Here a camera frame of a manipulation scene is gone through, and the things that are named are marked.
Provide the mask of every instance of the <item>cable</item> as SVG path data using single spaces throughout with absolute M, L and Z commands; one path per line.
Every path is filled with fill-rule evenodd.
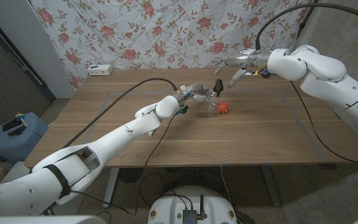
M 97 200 L 98 202 L 105 203 L 105 204 L 107 204 L 107 205 L 110 205 L 110 206 L 119 208 L 119 209 L 121 209 L 122 211 L 124 211 L 124 212 L 126 212 L 126 213 L 132 215 L 133 217 L 135 216 L 135 215 L 132 214 L 131 212 L 128 212 L 128 210 L 126 210 L 125 208 L 122 208 L 122 207 L 120 207 L 120 206 L 118 206 L 118 205 L 115 205 L 115 204 L 113 204 L 113 203 L 111 203 L 111 202 L 105 202 L 104 200 L 100 200 L 100 199 L 98 199 L 98 198 L 96 198 L 96 197 L 94 197 L 94 196 L 92 196 L 92 195 L 87 194 L 87 193 L 79 192 L 79 191 L 76 191 L 76 190 L 71 190 L 70 192 L 88 196 L 88 197 L 92 198 L 93 200 Z
M 51 213 L 52 215 L 55 215 L 55 212 L 53 212 L 53 207 L 50 207 L 50 213 Z
M 145 178 L 143 178 L 141 181 L 140 181 L 140 185 L 139 185 L 139 195 L 141 197 L 141 199 L 143 200 L 143 202 L 148 205 L 149 207 L 151 207 L 151 205 L 149 203 L 146 202 L 146 200 L 143 198 L 143 195 L 142 195 L 142 191 L 140 190 L 140 188 L 142 187 L 142 183 L 145 179 L 147 179 L 148 177 L 150 177 L 151 175 L 157 175 L 160 177 L 161 181 L 162 181 L 162 184 L 163 186 L 165 186 L 165 182 L 164 182 L 164 179 L 162 178 L 162 176 L 158 173 L 151 173 L 149 175 L 147 175 Z
M 132 91 L 133 89 L 135 89 L 136 87 L 140 86 L 141 84 L 145 83 L 145 82 L 149 82 L 152 80 L 161 80 L 161 81 L 165 81 L 168 82 L 169 84 L 172 85 L 173 90 L 177 91 L 178 88 L 175 86 L 175 84 L 173 84 L 170 80 L 164 79 L 164 78 L 149 78 L 146 80 L 141 81 L 140 83 L 134 85 L 133 87 L 131 87 L 130 89 L 128 89 L 127 91 L 125 91 L 123 94 L 121 94 L 120 96 L 118 96 L 118 98 L 116 100 L 114 100 L 114 102 L 112 102 L 106 109 L 104 109 L 99 115 L 97 115 L 94 120 L 92 120 L 88 125 L 85 126 L 85 128 L 83 128 L 78 134 L 76 134 L 68 143 L 66 143 L 63 148 L 68 147 L 71 143 L 73 143 L 78 137 L 80 137 L 93 123 L 95 123 L 100 117 L 102 117 L 103 114 L 105 114 L 105 112 L 107 112 L 112 106 L 114 106 L 122 97 L 124 97 L 127 93 L 129 93 L 130 91 Z
M 306 114 L 308 114 L 309 121 L 310 121 L 311 127 L 313 128 L 314 134 L 316 135 L 316 137 L 317 137 L 317 139 L 320 141 L 320 143 L 321 143 L 326 149 L 328 149 L 330 152 L 332 152 L 335 156 L 338 156 L 339 158 L 344 159 L 344 160 L 347 160 L 347 161 L 349 161 L 349 162 L 355 162 L 355 163 L 358 164 L 358 161 L 354 161 L 354 160 L 352 160 L 352 159 L 348 159 L 348 158 L 343 157 L 343 156 L 339 155 L 338 153 L 334 152 L 333 150 L 331 150 L 331 149 L 323 142 L 323 140 L 320 139 L 320 137 L 319 137 L 318 134 L 317 134 L 316 128 L 315 128 L 315 126 L 314 126 L 313 120 L 311 119 L 311 116 L 310 116 L 310 114 L 309 114 L 309 111 L 308 111 L 308 109 L 307 109 L 307 107 L 306 107 L 306 105 L 305 105 L 305 102 L 303 102 L 303 99 L 302 99 L 301 95 L 299 94 L 298 90 L 296 89 L 295 85 L 293 84 L 293 82 L 290 81 L 290 83 L 292 84 L 292 87 L 295 89 L 296 94 L 298 95 L 299 99 L 301 100 L 302 105 L 303 105 L 303 107 L 304 107 L 304 109 L 305 109 L 305 111 L 306 111 Z
M 99 179 L 108 169 L 105 169 L 102 174 L 99 175 L 99 177 L 95 178 L 95 180 Z
M 227 196 L 229 196 L 229 202 L 231 204 L 231 197 L 230 197 L 229 189 L 227 189 L 226 181 L 224 181 L 222 166 L 221 166 L 221 174 L 222 174 L 223 184 L 224 184 L 224 187 L 226 188 Z
M 303 28 L 305 28 L 306 26 L 306 23 L 308 22 L 309 20 L 309 17 L 311 15 L 311 13 L 313 12 L 314 10 L 314 7 L 310 7 L 310 10 L 308 11 L 307 15 L 305 16 L 305 19 L 303 20 L 303 22 L 301 22 L 301 24 L 299 24 L 299 30 L 298 30 L 298 35 L 296 35 L 296 39 L 298 39 L 299 35 L 301 34 Z
M 112 219 L 111 213 L 110 213 L 109 211 L 102 211 L 102 212 L 99 212 L 97 215 L 100 215 L 100 214 L 102 214 L 102 213 L 107 213 L 107 214 L 109 214 L 109 222 L 107 222 L 107 224 L 110 224 L 111 219 Z
M 176 195 L 176 196 L 185 204 L 185 209 L 187 210 L 187 204 L 186 204 L 186 202 L 185 202 L 181 197 L 179 197 L 179 195 L 177 195 L 172 189 L 171 189 L 170 191 L 172 191 L 172 193 L 173 193 L 174 195 Z
M 178 183 L 181 180 L 186 179 L 186 180 L 190 181 L 190 183 L 192 183 L 192 184 L 194 183 L 196 185 L 202 185 L 204 187 L 213 189 L 214 191 L 219 192 L 219 193 L 222 193 L 222 192 L 226 191 L 225 188 L 224 188 L 224 185 L 222 183 L 220 183 L 220 182 L 210 182 L 208 179 L 205 179 L 204 175 L 203 175 L 203 172 L 204 171 L 205 172 L 211 172 L 211 173 L 215 174 L 216 177 L 218 177 L 219 180 L 221 181 L 221 175 L 220 174 L 218 174 L 217 172 L 215 172 L 213 170 L 209 170 L 209 169 L 200 169 L 199 167 L 197 167 L 197 169 L 198 170 L 196 170 L 196 171 L 189 171 L 189 170 L 184 170 L 183 169 L 184 171 L 191 172 L 191 174 L 186 174 L 186 175 L 181 173 L 182 169 L 179 169 L 179 174 L 181 175 L 181 177 L 178 180 L 174 180 L 174 181 L 170 182 L 168 185 L 173 184 L 172 188 L 174 188 L 174 186 L 177 186 Z M 164 187 L 164 191 L 170 190 L 168 188 L 168 185 L 166 185 Z
M 146 165 L 147 165 L 147 163 L 149 162 L 149 159 L 150 159 L 150 157 L 152 156 L 153 152 L 154 152 L 154 151 L 157 149 L 157 147 L 160 145 L 162 139 L 164 138 L 165 134 L 167 133 L 168 128 L 169 128 L 169 126 L 171 125 L 171 122 L 172 122 L 172 120 L 173 120 L 173 118 L 174 118 L 175 116 L 176 116 L 176 114 L 172 116 L 172 118 L 171 118 L 171 120 L 169 121 L 168 126 L 167 126 L 167 128 L 166 128 L 164 134 L 162 135 L 161 139 L 159 140 L 159 142 L 157 143 L 157 145 L 155 146 L 155 148 L 153 149 L 153 151 L 150 153 L 149 157 L 148 157 L 147 160 L 146 160 L 146 163 L 145 163 L 144 166 L 143 166 L 142 174 L 140 175 L 140 179 L 139 179 L 139 186 L 138 186 L 139 194 L 138 194 L 138 195 L 140 195 L 140 196 L 142 197 L 142 200 L 143 200 L 144 202 L 145 202 L 145 200 L 144 200 L 144 198 L 143 198 L 143 196 L 142 196 L 142 194 L 141 194 L 141 192 L 140 192 L 140 185 L 141 185 L 141 183 L 142 183 L 142 176 L 143 176 L 144 169 L 146 168 Z M 137 201 L 138 201 L 138 200 L 139 200 L 139 196 L 136 197 L 135 215 L 136 215 L 136 213 L 137 213 Z
M 193 209 L 193 202 L 191 202 L 191 200 L 190 200 L 188 197 L 186 197 L 186 196 L 183 196 L 183 195 L 177 195 L 177 194 L 163 194 L 163 195 L 159 196 L 158 198 L 160 198 L 160 197 L 164 197 L 164 196 L 184 197 L 185 199 L 189 200 L 189 202 L 190 202 L 190 208 L 191 208 L 191 209 Z
M 346 6 L 341 6 L 338 4 L 328 4 L 328 3 L 306 3 L 306 4 L 301 4 L 301 5 L 297 5 L 294 7 L 291 7 L 289 9 L 286 9 L 280 13 L 278 13 L 275 17 L 273 17 L 271 20 L 267 21 L 267 23 L 259 30 L 258 35 L 256 36 L 255 39 L 255 49 L 256 50 L 260 50 L 260 35 L 262 35 L 262 32 L 266 29 L 266 27 L 271 24 L 273 21 L 275 21 L 276 19 L 278 19 L 280 16 L 294 11 L 296 9 L 300 9 L 300 8 L 304 8 L 304 7 L 326 7 L 326 8 L 331 8 L 331 9 L 339 9 L 341 11 L 346 11 L 346 12 L 350 12 L 353 15 L 358 16 L 358 10 L 352 9 L 350 7 L 346 7 Z

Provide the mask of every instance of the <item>white wall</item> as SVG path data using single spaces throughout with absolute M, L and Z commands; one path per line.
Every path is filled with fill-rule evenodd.
M 27 0 L 0 0 L 0 28 L 56 98 L 73 96 L 70 79 Z

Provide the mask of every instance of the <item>table leg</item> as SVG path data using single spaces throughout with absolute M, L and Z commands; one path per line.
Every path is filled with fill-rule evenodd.
M 107 183 L 106 193 L 104 193 L 104 201 L 111 202 L 112 196 L 114 193 L 114 189 L 116 188 L 117 178 L 118 178 L 118 171 L 119 168 L 110 168 L 110 176 L 109 182 Z M 108 208 L 110 205 L 103 203 L 103 208 Z
M 262 173 L 264 174 L 266 187 L 268 193 L 270 194 L 270 197 L 272 198 L 273 205 L 276 207 L 281 206 L 281 200 L 280 197 L 278 196 L 276 183 L 274 181 L 274 177 L 272 174 L 272 170 L 270 169 L 270 166 L 261 166 L 260 168 L 262 169 Z

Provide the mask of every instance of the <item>white power strip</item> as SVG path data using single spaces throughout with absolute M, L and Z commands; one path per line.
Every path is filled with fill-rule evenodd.
M 89 75 L 110 75 L 112 65 L 90 65 L 88 68 Z

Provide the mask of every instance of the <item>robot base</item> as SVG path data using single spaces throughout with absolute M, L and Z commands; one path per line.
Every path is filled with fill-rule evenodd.
M 149 213 L 148 224 L 168 223 L 210 223 L 210 224 L 236 224 L 237 218 L 233 206 L 222 195 L 200 186 L 182 186 L 173 189 L 180 196 L 188 197 L 193 203 L 193 210 L 188 199 L 183 198 L 185 204 L 178 196 L 168 191 L 167 196 L 157 199 Z

